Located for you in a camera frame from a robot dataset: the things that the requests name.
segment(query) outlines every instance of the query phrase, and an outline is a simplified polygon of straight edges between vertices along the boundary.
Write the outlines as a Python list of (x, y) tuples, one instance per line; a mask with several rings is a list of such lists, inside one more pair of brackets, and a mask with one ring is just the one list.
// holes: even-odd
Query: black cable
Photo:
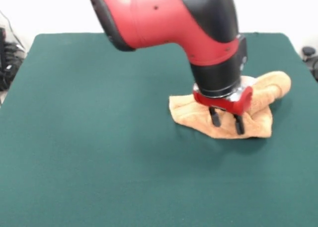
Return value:
[(5, 42), (4, 43), (4, 56), (6, 67), (0, 68), (0, 91), (8, 90), (17, 74), (20, 66), (24, 61), (24, 57), (18, 55), (21, 50), (17, 43)]
[(5, 16), (5, 14), (0, 10), (0, 14), (5, 18), (5, 20), (7, 20), (8, 24), (9, 24), (9, 28), (14, 36), (14, 38), (17, 40), (17, 42), (20, 44), (20, 46), (25, 49), (24, 45), (22, 44), (22, 42), (20, 41), (20, 39), (15, 35), (13, 28), (11, 26), (10, 20), (7, 18), (7, 16)]

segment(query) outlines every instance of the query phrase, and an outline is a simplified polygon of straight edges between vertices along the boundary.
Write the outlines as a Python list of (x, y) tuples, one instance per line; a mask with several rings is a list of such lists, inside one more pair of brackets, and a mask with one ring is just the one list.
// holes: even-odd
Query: green table mat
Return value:
[(176, 45), (37, 36), (0, 109), (0, 226), (318, 226), (318, 86), (286, 36), (246, 36), (244, 75), (292, 79), (266, 140), (173, 122), (193, 85)]

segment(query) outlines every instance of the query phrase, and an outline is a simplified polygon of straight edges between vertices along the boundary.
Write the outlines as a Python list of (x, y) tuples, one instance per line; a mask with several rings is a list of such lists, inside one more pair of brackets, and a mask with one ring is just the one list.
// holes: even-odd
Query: white background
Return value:
[[(235, 0), (241, 32), (281, 32), (318, 49), (317, 0)], [(39, 33), (102, 32), (89, 0), (0, 0), (27, 47)]]

